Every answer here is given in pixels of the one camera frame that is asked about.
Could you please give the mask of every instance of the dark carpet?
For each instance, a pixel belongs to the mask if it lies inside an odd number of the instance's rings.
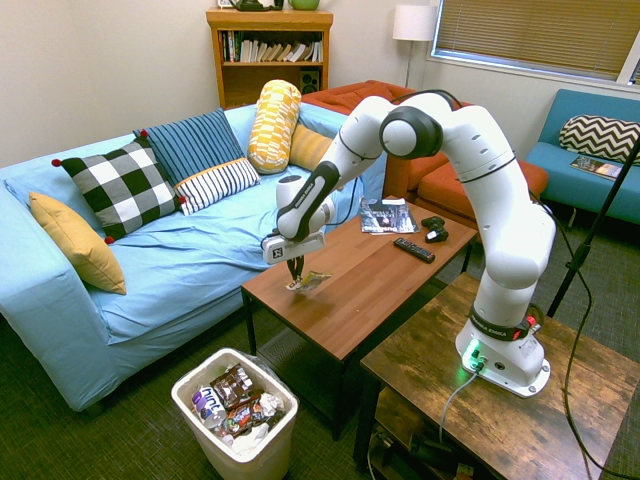
[[[560,206],[555,208],[562,221],[566,221],[568,213]],[[569,233],[574,248],[585,237],[594,218],[581,213]],[[637,226],[607,219],[582,269],[595,299],[584,334],[637,362],[640,361],[638,233]],[[534,296],[545,311],[566,274],[568,259],[558,234],[549,267]],[[439,279],[453,280],[461,264],[462,257],[456,258],[440,273]],[[469,271],[479,278],[482,268],[482,249],[477,246]],[[425,289],[424,294],[413,299],[415,308],[428,298]],[[586,305],[587,296],[576,278],[555,318],[577,328]],[[257,314],[259,344],[280,328],[266,312]],[[239,312],[129,379],[104,401],[105,411],[94,418],[68,408],[39,363],[7,322],[0,320],[0,478],[221,478],[202,453],[170,391],[182,375],[223,347],[248,351],[244,318]],[[575,401],[572,409],[579,408],[579,402]],[[351,459],[356,425],[357,417],[352,416],[340,440],[334,442],[328,422],[301,398],[288,477],[370,478],[368,473],[358,471]],[[638,476],[638,452],[640,397],[636,392],[607,466]],[[614,477],[603,474],[601,478]]]

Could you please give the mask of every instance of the wooden bookshelf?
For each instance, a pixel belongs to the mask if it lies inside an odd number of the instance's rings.
[[[329,30],[333,14],[318,10],[240,12],[212,8],[207,11],[216,65],[220,106],[233,108],[254,103],[262,87],[273,79],[286,80],[298,88],[303,72],[317,72],[319,89],[329,88]],[[231,62],[225,61],[222,32],[243,32],[245,38],[265,42],[304,43],[322,39],[322,61]]]

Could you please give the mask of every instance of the orange couch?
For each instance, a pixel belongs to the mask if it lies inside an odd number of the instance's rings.
[[[302,101],[349,115],[365,97],[376,95],[393,100],[414,91],[378,80],[367,80],[309,93],[302,96]],[[460,107],[466,105],[469,104],[462,102]],[[540,195],[549,182],[548,173],[533,164],[521,160],[518,162],[527,179],[529,189],[536,195]],[[477,228],[471,203],[447,156],[443,153],[414,160],[401,160],[389,155],[383,195],[405,198],[436,214]]]

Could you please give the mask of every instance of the white trash can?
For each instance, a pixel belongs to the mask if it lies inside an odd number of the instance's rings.
[[[256,388],[282,399],[285,416],[248,455],[238,455],[207,429],[195,412],[191,398],[199,386],[222,375],[227,367],[240,363]],[[230,348],[219,350],[171,389],[176,403],[213,468],[225,480],[281,480],[289,470],[291,432],[298,412],[298,400],[264,369]]]

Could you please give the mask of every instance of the white wall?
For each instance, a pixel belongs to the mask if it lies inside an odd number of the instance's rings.
[[[400,3],[429,1],[321,0],[320,9],[334,14],[330,86],[368,79],[404,84],[409,43],[391,38]],[[215,0],[1,2],[0,166],[218,107],[205,19],[215,5]],[[426,60],[427,48],[414,46],[409,86],[444,88],[484,105],[520,158],[534,145],[558,88],[640,98]]]

